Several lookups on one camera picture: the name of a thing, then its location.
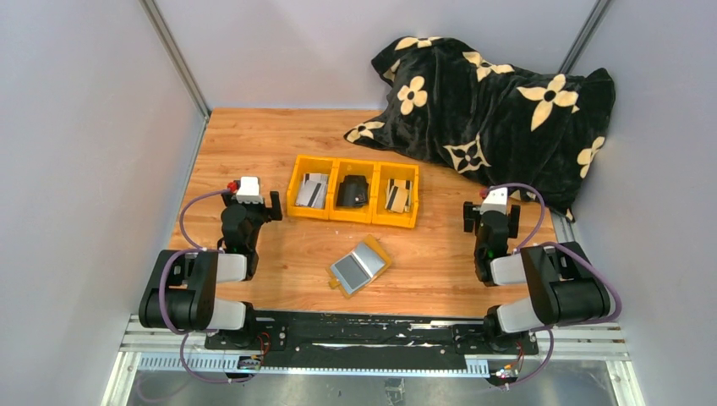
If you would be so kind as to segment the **yellow leather card holder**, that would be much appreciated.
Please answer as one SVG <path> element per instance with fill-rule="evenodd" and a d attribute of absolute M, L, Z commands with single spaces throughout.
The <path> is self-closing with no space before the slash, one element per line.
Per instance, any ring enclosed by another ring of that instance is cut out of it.
<path fill-rule="evenodd" d="M 393 261 L 379 241 L 367 235 L 327 269 L 328 285 L 350 299 L 384 273 Z"/>

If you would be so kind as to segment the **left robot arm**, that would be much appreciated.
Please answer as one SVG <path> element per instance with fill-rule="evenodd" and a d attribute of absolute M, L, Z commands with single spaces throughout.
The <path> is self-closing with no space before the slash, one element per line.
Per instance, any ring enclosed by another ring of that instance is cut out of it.
<path fill-rule="evenodd" d="M 175 334 L 213 332 L 236 348 L 252 348 L 262 334 L 254 306 L 249 302 L 219 299 L 220 283 L 247 282 L 258 266 L 257 244 L 266 223 L 282 220 L 281 198 L 270 192 L 241 195 L 217 191 L 225 207 L 220 215 L 217 247 L 163 250 L 157 258 L 139 304 L 140 325 Z"/>

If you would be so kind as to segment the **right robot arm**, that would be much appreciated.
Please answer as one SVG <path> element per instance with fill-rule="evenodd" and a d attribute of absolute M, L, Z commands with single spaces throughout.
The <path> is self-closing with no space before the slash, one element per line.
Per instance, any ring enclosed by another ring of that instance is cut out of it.
<path fill-rule="evenodd" d="M 512 253 L 520 208 L 477 205 L 462 207 L 463 230 L 475 237 L 477 278 L 487 287 L 524 284 L 528 295 L 487 310 L 478 332 L 487 349 L 504 353 L 527 339 L 533 329 L 597 321 L 611 316 L 616 303 L 591 270 L 580 244 L 567 242 L 524 247 Z"/>

